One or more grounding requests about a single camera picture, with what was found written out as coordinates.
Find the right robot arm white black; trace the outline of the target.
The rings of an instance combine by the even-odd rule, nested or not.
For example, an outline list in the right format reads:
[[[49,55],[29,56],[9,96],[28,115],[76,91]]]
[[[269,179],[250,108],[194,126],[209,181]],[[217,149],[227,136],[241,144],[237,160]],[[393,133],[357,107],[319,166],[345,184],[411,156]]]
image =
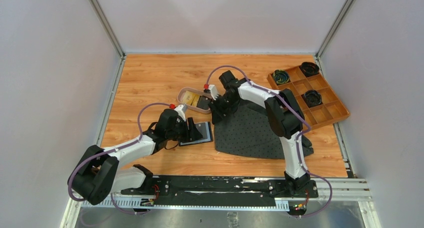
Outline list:
[[[302,137],[303,127],[308,124],[293,92],[265,88],[247,77],[238,80],[231,71],[224,72],[219,80],[225,89],[223,95],[209,81],[203,87],[212,97],[209,107],[213,124],[234,113],[241,100],[265,108],[270,128],[279,137],[284,154],[283,191],[294,197],[306,192],[311,177],[305,163]]]

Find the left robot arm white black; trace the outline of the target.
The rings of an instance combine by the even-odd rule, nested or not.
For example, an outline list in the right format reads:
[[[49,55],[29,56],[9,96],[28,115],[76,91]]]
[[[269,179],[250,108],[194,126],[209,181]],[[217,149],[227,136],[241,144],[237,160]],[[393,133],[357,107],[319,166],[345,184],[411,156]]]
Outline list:
[[[101,203],[111,193],[135,188],[140,194],[153,189],[151,172],[141,165],[128,169],[123,166],[166,148],[169,141],[191,144],[210,134],[202,134],[200,124],[185,117],[182,106],[167,108],[157,122],[150,125],[138,137],[122,144],[102,149],[92,145],[85,151],[68,179],[68,192],[75,201]]]

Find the black leather card holder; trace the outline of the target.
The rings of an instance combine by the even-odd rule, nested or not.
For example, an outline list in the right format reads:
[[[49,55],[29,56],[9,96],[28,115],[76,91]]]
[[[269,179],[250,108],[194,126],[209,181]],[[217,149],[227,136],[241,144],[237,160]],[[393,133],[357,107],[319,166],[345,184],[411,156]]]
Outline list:
[[[180,141],[179,146],[196,145],[213,142],[213,132],[210,122],[188,123],[188,138],[186,141]]]

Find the pink oval tray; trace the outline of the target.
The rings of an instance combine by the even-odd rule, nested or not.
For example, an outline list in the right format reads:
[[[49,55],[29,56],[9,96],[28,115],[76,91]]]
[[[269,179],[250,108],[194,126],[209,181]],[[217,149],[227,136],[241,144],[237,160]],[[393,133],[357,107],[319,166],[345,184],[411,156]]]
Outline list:
[[[182,88],[176,98],[179,104],[187,105],[187,108],[199,113],[209,114],[211,109],[209,103],[212,100],[210,94],[194,88]]]

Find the gold credit card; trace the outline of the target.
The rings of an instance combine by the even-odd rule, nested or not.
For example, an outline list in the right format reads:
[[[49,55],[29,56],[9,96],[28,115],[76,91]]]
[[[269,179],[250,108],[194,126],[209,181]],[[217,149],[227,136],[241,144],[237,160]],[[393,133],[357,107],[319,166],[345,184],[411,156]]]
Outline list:
[[[181,97],[181,102],[183,104],[191,105],[194,94],[195,94],[194,92],[185,91],[183,96]]]
[[[201,95],[199,95],[199,94],[194,94],[194,96],[193,96],[193,100],[192,100],[192,102],[191,102],[191,105],[192,105],[193,107],[196,107],[196,106],[198,105],[198,102],[199,102],[200,97],[201,97]]]

